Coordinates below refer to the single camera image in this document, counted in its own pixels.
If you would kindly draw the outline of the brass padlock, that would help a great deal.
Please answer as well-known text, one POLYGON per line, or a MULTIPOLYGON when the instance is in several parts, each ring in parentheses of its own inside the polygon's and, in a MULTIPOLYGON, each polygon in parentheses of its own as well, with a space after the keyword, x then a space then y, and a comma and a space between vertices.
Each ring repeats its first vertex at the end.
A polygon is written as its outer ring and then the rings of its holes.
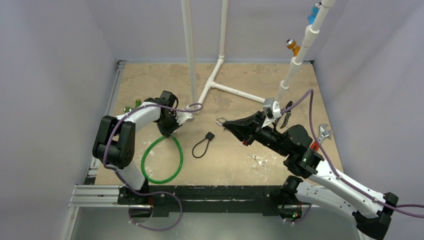
POLYGON ((217 117, 216 120, 215 120, 216 124, 221 126, 221 127, 224 127, 224 123, 227 122, 227 121, 229 121, 229 119, 222 117, 222 116, 217 117))

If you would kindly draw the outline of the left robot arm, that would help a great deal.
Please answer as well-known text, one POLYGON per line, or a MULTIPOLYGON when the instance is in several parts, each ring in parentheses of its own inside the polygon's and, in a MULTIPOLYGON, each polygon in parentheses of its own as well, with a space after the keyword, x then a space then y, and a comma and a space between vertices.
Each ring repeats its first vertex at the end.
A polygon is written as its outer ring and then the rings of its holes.
POLYGON ((128 113, 100 120, 94 140, 92 155, 106 169, 114 171, 127 188, 132 188, 129 197, 138 205, 146 203, 149 191, 143 187, 146 178, 133 162, 136 133, 150 123, 156 123, 159 132, 169 137, 194 115, 187 109, 177 109, 177 96, 163 91, 159 97, 147 98, 128 113))

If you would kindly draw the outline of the green cable lock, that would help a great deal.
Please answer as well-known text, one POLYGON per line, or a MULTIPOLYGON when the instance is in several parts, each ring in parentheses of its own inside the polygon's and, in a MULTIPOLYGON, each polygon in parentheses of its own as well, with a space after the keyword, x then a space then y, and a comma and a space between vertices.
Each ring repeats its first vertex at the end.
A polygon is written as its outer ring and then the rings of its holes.
POLYGON ((161 136, 143 153, 140 169, 150 183, 165 184, 177 177, 183 162, 184 153, 177 138, 161 136))

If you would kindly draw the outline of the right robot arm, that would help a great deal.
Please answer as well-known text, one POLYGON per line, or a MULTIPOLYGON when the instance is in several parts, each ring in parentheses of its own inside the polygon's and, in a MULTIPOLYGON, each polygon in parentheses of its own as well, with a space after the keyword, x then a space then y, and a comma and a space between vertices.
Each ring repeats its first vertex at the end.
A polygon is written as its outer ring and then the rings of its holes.
POLYGON ((218 117, 216 123, 243 145, 258 142, 286 158, 283 164, 291 175, 280 191, 284 202, 298 200, 333 209, 352 217, 357 230, 367 237, 384 239, 399 198, 391 192, 376 192, 341 173, 327 157, 310 148, 313 140, 303 125, 279 132, 279 119, 258 111, 237 120, 218 117))

